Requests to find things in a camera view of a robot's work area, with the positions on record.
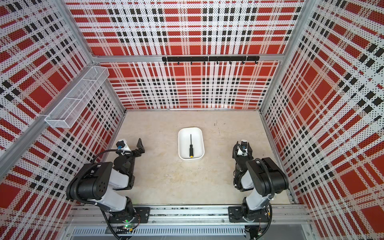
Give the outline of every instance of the beige tabletop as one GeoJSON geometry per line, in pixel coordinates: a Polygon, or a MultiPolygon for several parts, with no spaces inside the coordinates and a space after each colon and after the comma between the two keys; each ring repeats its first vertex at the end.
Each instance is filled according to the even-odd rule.
{"type": "MultiPolygon", "coordinates": [[[[275,161],[256,111],[128,111],[115,141],[122,138],[132,150],[141,138],[146,150],[136,158],[133,188],[119,191],[133,204],[240,204],[251,191],[233,186],[236,141],[248,140],[254,158],[275,161]],[[203,133],[205,155],[196,162],[178,155],[177,134],[185,127],[203,133]]],[[[116,157],[109,153],[107,161],[116,157]]],[[[290,202],[283,191],[271,203],[290,202]]]]}

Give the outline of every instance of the perforated panel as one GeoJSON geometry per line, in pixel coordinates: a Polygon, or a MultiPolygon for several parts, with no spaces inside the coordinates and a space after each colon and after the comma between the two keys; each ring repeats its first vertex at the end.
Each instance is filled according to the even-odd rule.
{"type": "Polygon", "coordinates": [[[88,64],[53,1],[0,3],[0,155],[88,64]]]}
{"type": "Polygon", "coordinates": [[[283,53],[304,0],[65,0],[93,54],[283,53]]]}
{"type": "Polygon", "coordinates": [[[384,238],[384,1],[318,1],[266,109],[324,239],[384,238]]]}
{"type": "Polygon", "coordinates": [[[109,81],[127,109],[259,108],[277,61],[108,63],[109,81]]]}
{"type": "Polygon", "coordinates": [[[74,202],[65,190],[107,148],[119,110],[102,86],[71,129],[48,127],[0,183],[0,238],[55,239],[74,202]]]}

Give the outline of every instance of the plaid wall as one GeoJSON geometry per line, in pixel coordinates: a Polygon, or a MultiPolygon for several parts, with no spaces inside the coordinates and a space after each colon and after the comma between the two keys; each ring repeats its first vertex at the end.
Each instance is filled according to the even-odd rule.
{"type": "Polygon", "coordinates": [[[65,190],[107,148],[121,113],[101,87],[71,129],[46,128],[0,183],[0,238],[55,239],[74,202],[65,190]]]}
{"type": "MultiPolygon", "coordinates": [[[[88,64],[54,1],[0,3],[0,154],[88,64]]],[[[55,239],[65,188],[121,115],[101,87],[71,129],[46,128],[0,182],[0,239],[55,239]]]]}
{"type": "Polygon", "coordinates": [[[0,3],[0,155],[88,64],[52,1],[0,3]]]}
{"type": "Polygon", "coordinates": [[[94,55],[283,53],[304,0],[65,0],[94,55]]]}
{"type": "Polygon", "coordinates": [[[127,109],[258,109],[277,61],[105,63],[127,109]]]}
{"type": "Polygon", "coordinates": [[[384,238],[384,1],[318,1],[265,117],[324,239],[384,238]]]}

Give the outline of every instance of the black mounting plate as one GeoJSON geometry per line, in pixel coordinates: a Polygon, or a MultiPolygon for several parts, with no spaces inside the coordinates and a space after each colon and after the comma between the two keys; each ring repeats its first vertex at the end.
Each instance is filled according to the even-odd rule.
{"type": "MultiPolygon", "coordinates": [[[[140,215],[141,220],[140,223],[148,223],[148,218],[149,218],[149,211],[151,210],[150,207],[135,207],[136,213],[140,215]]],[[[109,223],[124,223],[123,219],[119,219],[116,217],[109,216],[108,219],[109,223]]],[[[139,218],[138,216],[135,216],[133,218],[132,222],[130,223],[139,223],[139,218]]]]}
{"type": "MultiPolygon", "coordinates": [[[[255,217],[253,222],[268,222],[268,217],[265,215],[267,213],[266,209],[260,209],[252,212],[252,215],[255,217]]],[[[229,222],[247,222],[243,219],[243,212],[240,206],[228,207],[228,217],[229,222]]]]}

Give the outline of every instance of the wall panel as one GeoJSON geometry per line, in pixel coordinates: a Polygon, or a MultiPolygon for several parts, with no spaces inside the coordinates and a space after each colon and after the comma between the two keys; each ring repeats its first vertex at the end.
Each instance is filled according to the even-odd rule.
{"type": "Polygon", "coordinates": [[[127,109],[258,109],[277,61],[103,63],[127,109]]]}
{"type": "Polygon", "coordinates": [[[55,239],[74,202],[65,190],[105,150],[121,113],[102,86],[71,129],[45,129],[0,183],[0,238],[55,239]]]}
{"type": "Polygon", "coordinates": [[[304,0],[65,0],[96,56],[283,53],[304,0]]]}
{"type": "Polygon", "coordinates": [[[88,64],[53,1],[0,3],[0,155],[88,64]]]}
{"type": "Polygon", "coordinates": [[[318,1],[265,117],[324,239],[384,238],[384,1],[318,1]]]}

